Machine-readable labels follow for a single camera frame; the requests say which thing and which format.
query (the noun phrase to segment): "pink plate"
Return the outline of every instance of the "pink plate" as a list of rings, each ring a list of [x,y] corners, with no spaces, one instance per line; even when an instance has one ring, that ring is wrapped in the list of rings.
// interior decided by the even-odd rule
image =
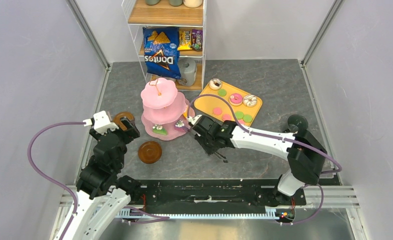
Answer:
[[[148,82],[140,92],[143,105],[151,109],[162,109],[171,105],[177,95],[175,82],[162,77]]]

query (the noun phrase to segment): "gray table surface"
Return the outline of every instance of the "gray table surface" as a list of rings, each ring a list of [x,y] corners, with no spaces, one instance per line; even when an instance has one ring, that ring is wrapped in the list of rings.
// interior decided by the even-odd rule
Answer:
[[[313,105],[296,59],[282,60],[209,60],[205,80],[219,78],[263,100],[252,127],[272,132],[285,129],[287,118],[300,114],[307,118],[308,130],[323,143]],[[103,96],[101,110],[111,116],[131,112],[141,137],[127,145],[122,175],[135,179],[229,179],[278,178],[288,169],[288,163],[271,154],[249,149],[221,149],[229,163],[215,155],[208,156],[191,134],[171,141],[149,136],[141,122],[143,113],[140,93],[145,86],[138,62],[116,62],[112,67]],[[183,91],[188,100],[200,91]],[[138,157],[138,148],[147,141],[157,141],[162,147],[161,159],[145,164]]]

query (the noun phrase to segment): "snack bag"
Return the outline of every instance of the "snack bag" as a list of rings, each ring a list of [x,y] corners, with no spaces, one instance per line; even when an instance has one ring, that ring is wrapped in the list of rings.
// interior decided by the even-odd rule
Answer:
[[[143,28],[144,59],[147,72],[160,77],[181,79],[179,71],[179,28]]]
[[[191,50],[191,31],[179,30],[179,47],[177,50]]]
[[[203,50],[203,31],[193,29],[192,30],[192,39],[191,39],[191,47],[195,51]]]

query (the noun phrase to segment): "brown plate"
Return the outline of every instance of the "brown plate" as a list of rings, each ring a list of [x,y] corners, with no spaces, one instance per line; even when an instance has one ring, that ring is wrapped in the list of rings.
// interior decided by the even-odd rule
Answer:
[[[144,142],[137,151],[140,160],[145,164],[153,164],[161,158],[163,153],[160,144],[156,141]]]
[[[135,121],[135,117],[133,116],[133,114],[131,114],[128,111],[122,111],[122,112],[118,113],[117,115],[115,115],[113,122],[115,124],[117,124],[123,131],[126,131],[128,128],[122,123],[122,121],[120,121],[120,119],[123,117],[126,117],[131,122]]]

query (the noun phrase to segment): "pink cake stand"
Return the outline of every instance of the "pink cake stand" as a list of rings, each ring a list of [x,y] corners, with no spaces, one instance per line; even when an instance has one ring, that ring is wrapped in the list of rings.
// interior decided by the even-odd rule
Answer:
[[[169,106],[152,109],[143,105],[143,116],[153,124],[168,124],[177,121],[186,110],[185,95],[178,92],[173,103]]]
[[[195,117],[195,111],[192,108],[189,109],[189,115],[191,117]],[[157,133],[153,132],[153,125],[154,124],[151,121],[147,120],[143,114],[142,114],[141,120],[142,120],[143,125],[145,126],[145,131],[148,135],[150,135],[151,137],[154,137],[154,138],[161,139],[163,141],[170,141],[170,140],[178,138],[178,137],[187,133],[186,131],[179,131],[179,130],[175,129],[175,124],[176,124],[177,120],[178,121],[183,120],[184,125],[188,129],[191,128],[191,126],[189,126],[189,124],[188,124],[188,120],[186,120],[186,118],[183,115],[181,117],[179,117],[179,119],[177,119],[174,122],[170,122],[170,123],[162,125],[162,127],[165,128],[165,130],[167,131],[167,135],[157,134]]]
[[[187,133],[176,129],[176,122],[182,120],[185,127],[190,129],[188,120],[183,116],[189,106],[189,101],[183,93],[178,92],[175,82],[165,78],[158,78],[146,84],[140,93],[143,102],[143,114],[141,120],[145,131],[154,138],[164,141],[173,140]],[[189,109],[189,115],[195,116],[194,110]],[[162,125],[167,135],[153,132],[153,126]]]
[[[145,85],[140,92],[143,105],[151,109],[162,109],[173,103],[178,94],[176,84],[172,80],[158,78]]]

